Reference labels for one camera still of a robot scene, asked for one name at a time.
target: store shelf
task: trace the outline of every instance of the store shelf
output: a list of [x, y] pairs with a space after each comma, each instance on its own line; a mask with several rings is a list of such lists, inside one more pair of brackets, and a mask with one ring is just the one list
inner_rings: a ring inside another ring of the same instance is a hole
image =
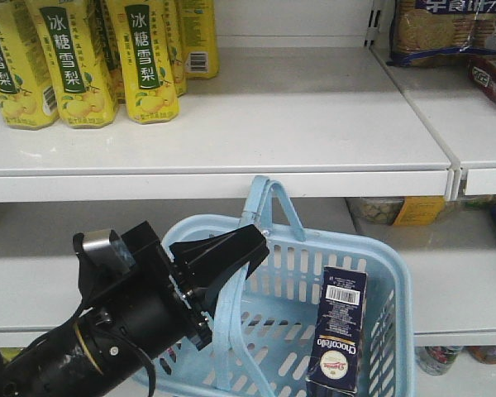
[[[388, 51], [374, 52], [384, 65]], [[384, 67], [460, 172], [461, 193], [496, 194], [496, 104], [469, 81], [466, 68]]]
[[[305, 227], [355, 232], [342, 198], [293, 201]], [[244, 199], [0, 204], [0, 346], [26, 346], [77, 308], [75, 233], [105, 228], [123, 233], [147, 220], [162, 237], [191, 215], [239, 217], [243, 205]], [[286, 222], [277, 209], [274, 221]]]
[[468, 352], [462, 352], [452, 368], [444, 375], [431, 376], [417, 368], [416, 397], [438, 395], [441, 397], [496, 396], [496, 365], [481, 364]]
[[366, 48], [222, 49], [172, 122], [122, 108], [98, 130], [0, 118], [0, 203], [245, 197], [255, 174], [294, 197], [433, 194], [450, 161]]
[[408, 264], [417, 346], [496, 344], [496, 231], [489, 213], [462, 211], [427, 227], [364, 220], [356, 227]]

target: light blue plastic basket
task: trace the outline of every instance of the light blue plastic basket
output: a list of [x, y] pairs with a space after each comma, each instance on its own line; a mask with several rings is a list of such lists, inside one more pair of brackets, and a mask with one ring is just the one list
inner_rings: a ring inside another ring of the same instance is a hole
[[[273, 196], [290, 226], [272, 223]], [[412, 292], [400, 256], [368, 237], [303, 228], [283, 186], [263, 176], [255, 177], [241, 218], [186, 218], [163, 244], [167, 249], [247, 223], [267, 237], [267, 260], [246, 282], [241, 270], [222, 290], [213, 344], [197, 352], [184, 339], [155, 360], [158, 390], [180, 397], [305, 397], [322, 269], [339, 266], [368, 274], [358, 395], [412, 397]], [[148, 384], [144, 371], [135, 378]]]

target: motor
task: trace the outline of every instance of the motor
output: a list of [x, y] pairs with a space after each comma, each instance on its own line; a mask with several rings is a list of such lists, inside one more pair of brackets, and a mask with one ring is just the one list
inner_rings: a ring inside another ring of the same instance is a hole
[[222, 286], [243, 265], [248, 275], [267, 257], [253, 225], [169, 247], [148, 222], [118, 236], [76, 234], [81, 303], [69, 320], [38, 337], [6, 365], [0, 397], [99, 397], [140, 368], [155, 391], [151, 359], [187, 337], [198, 350], [212, 339]]

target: cracker package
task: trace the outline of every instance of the cracker package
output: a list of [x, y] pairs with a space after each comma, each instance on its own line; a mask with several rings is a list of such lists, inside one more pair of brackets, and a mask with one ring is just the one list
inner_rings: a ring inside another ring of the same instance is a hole
[[496, 103], [496, 55], [470, 57], [469, 79]]
[[391, 38], [391, 58], [399, 66], [496, 54], [496, 0], [397, 0]]

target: chocofello box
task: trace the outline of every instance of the chocofello box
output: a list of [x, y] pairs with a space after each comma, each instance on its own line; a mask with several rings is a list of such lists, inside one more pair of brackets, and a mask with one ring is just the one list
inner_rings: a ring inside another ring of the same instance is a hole
[[367, 274], [326, 267], [307, 372], [312, 397], [355, 395]]

